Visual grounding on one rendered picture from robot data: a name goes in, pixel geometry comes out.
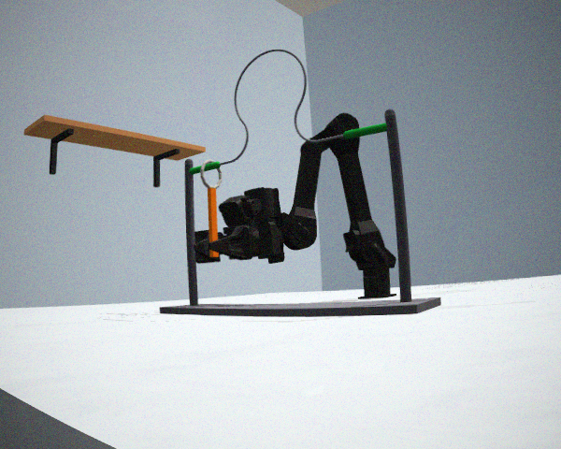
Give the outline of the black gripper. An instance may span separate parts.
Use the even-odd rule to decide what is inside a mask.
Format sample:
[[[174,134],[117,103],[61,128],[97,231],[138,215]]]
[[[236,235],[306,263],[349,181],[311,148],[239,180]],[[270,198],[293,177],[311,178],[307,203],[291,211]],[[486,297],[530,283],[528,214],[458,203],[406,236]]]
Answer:
[[[279,229],[274,222],[254,224],[250,231],[248,225],[236,226],[226,230],[226,235],[218,232],[218,240],[209,243],[209,230],[195,231],[196,263],[221,262],[220,254],[229,260],[251,260],[278,257],[281,247]],[[219,257],[210,258],[209,250],[219,253]]]

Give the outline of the orange handle with grey loop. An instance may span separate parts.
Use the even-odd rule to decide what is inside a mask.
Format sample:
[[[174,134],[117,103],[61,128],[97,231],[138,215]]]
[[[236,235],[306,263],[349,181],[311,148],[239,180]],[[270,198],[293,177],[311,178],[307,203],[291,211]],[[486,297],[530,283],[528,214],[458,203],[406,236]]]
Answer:
[[[208,188],[208,206],[209,206],[209,243],[218,240],[218,221],[217,221],[217,197],[216,188],[218,188],[223,180],[222,172],[220,168],[217,168],[219,173],[219,181],[214,187],[209,186],[204,179],[204,169],[206,164],[213,163],[215,161],[208,159],[201,166],[201,179],[202,183]],[[209,250],[210,258],[219,257],[219,253]]]

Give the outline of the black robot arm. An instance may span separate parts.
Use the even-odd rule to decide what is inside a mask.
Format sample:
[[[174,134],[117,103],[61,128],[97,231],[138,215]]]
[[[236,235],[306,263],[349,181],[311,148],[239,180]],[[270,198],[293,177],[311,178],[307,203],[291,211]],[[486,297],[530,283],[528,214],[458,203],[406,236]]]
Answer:
[[[340,113],[327,127],[309,140],[320,140],[343,135],[344,132],[359,128],[355,117]],[[362,169],[359,162],[358,138],[336,138],[320,143],[305,141],[301,146],[301,157],[295,187],[294,204],[289,214],[281,213],[278,188],[254,188],[244,192],[244,196],[227,198],[219,206],[226,230],[240,225],[274,222],[279,229],[280,253],[268,258],[269,264],[284,261],[283,246],[291,250],[310,247],[317,238],[317,219],[314,209],[317,184],[320,173],[321,154],[330,148],[338,159],[338,166],[348,213],[350,230],[343,233],[349,253],[358,270],[363,270],[364,297],[394,297],[391,294],[389,268],[394,268],[396,258],[384,246],[381,231],[371,218]]]

